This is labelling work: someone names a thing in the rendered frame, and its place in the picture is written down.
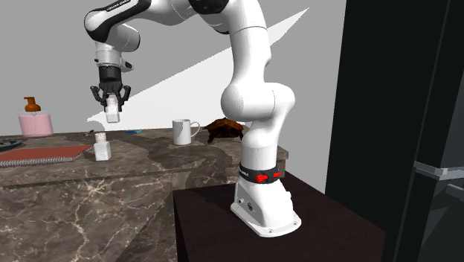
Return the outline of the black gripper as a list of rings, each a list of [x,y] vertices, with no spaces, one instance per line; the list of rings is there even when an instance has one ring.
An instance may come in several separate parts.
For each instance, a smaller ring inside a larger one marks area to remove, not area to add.
[[[91,86],[90,90],[97,102],[106,107],[106,94],[117,96],[118,111],[123,111],[123,105],[128,101],[131,87],[122,84],[121,70],[113,65],[101,65],[98,67],[99,86]]]

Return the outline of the white shaker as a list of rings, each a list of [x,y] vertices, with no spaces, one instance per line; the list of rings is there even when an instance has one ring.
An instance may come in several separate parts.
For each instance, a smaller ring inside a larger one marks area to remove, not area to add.
[[[105,113],[106,113],[106,121],[109,124],[118,123],[120,121],[118,101],[114,95],[110,95],[106,99]]]
[[[106,134],[104,132],[99,132],[94,134],[95,143],[94,143],[94,153],[95,159],[98,162],[108,161],[112,157],[110,143],[106,139]]]

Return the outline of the white mug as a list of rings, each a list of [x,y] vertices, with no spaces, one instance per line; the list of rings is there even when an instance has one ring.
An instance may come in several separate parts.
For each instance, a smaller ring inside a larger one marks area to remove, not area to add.
[[[191,133],[193,124],[197,124],[198,128],[194,133]],[[175,119],[172,121],[173,125],[173,143],[174,145],[187,145],[201,129],[199,122],[191,121],[189,119]]]

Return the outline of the pink soap dispenser orange pump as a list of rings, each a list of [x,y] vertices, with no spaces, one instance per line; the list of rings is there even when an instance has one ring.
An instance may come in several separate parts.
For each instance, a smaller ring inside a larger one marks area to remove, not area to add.
[[[35,97],[24,97],[27,101],[25,109],[18,112],[22,135],[26,138],[44,137],[54,133],[51,123],[51,114],[42,109]]]

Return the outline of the red spiral notebook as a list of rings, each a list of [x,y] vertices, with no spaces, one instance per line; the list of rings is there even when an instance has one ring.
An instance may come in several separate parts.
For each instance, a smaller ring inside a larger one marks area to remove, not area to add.
[[[91,144],[67,147],[22,148],[0,154],[0,167],[23,167],[73,162],[93,148]]]

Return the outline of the dark flat dish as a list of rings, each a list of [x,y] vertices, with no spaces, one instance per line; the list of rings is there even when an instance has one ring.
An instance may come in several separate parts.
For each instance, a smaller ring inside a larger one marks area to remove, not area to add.
[[[12,150],[20,145],[23,144],[23,140],[21,139],[13,139],[13,140],[3,140],[0,141],[0,152]]]

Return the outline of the brown turtle figure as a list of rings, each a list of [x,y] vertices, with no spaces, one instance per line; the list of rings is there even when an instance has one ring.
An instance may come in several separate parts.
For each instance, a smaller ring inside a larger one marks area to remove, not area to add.
[[[243,138],[243,126],[238,124],[236,121],[229,120],[227,118],[216,119],[211,124],[204,127],[204,130],[208,130],[208,144],[211,144],[215,138]]]

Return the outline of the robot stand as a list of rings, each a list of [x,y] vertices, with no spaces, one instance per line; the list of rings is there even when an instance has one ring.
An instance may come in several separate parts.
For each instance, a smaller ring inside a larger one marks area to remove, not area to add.
[[[381,262],[385,232],[287,173],[300,228],[259,237],[231,210],[234,186],[173,193],[178,262]]]

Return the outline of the tall black fridge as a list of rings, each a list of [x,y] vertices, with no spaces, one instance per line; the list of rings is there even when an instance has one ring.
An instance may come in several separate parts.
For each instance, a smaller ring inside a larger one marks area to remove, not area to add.
[[[325,192],[341,262],[464,262],[464,0],[347,0]]]

